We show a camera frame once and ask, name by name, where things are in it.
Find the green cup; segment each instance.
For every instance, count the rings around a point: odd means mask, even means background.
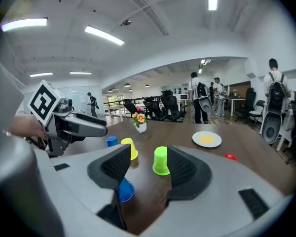
[[[159,176],[166,176],[170,174],[170,171],[167,167],[167,155],[167,147],[158,147],[154,151],[152,170]]]

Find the white vase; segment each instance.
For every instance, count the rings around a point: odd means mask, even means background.
[[[147,130],[147,123],[145,122],[145,123],[143,123],[143,124],[140,124],[139,127],[137,127],[137,126],[135,125],[135,127],[136,127],[136,130],[137,130],[139,133],[146,132],[146,130]]]

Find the white plate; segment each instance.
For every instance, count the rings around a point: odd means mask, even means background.
[[[202,143],[199,140],[199,137],[204,136],[204,135],[212,136],[214,138],[214,143]],[[193,134],[192,140],[196,144],[198,144],[198,145],[200,145],[202,147],[205,147],[205,148],[214,148],[214,147],[219,146],[222,143],[222,138],[218,134],[215,134],[213,132],[196,132],[196,133]]]

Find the blue cup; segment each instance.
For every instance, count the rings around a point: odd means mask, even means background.
[[[118,189],[119,201],[121,202],[128,201],[129,199],[132,198],[134,193],[135,193],[134,186],[131,184],[131,182],[127,181],[126,178],[123,178]]]
[[[118,140],[115,136],[109,137],[107,138],[107,144],[108,144],[108,147],[118,145]]]

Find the red object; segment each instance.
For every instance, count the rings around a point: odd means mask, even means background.
[[[231,160],[238,161],[237,158],[236,158],[236,156],[233,156],[233,155],[230,155],[230,154],[228,154],[228,155],[223,155],[222,157],[225,157],[225,158],[228,158],[228,159],[231,159]]]
[[[136,107],[136,109],[137,109],[137,111],[140,112],[140,113],[143,113],[143,112],[144,112],[144,110],[142,110],[142,109],[140,109],[140,108],[138,108],[138,107]]]

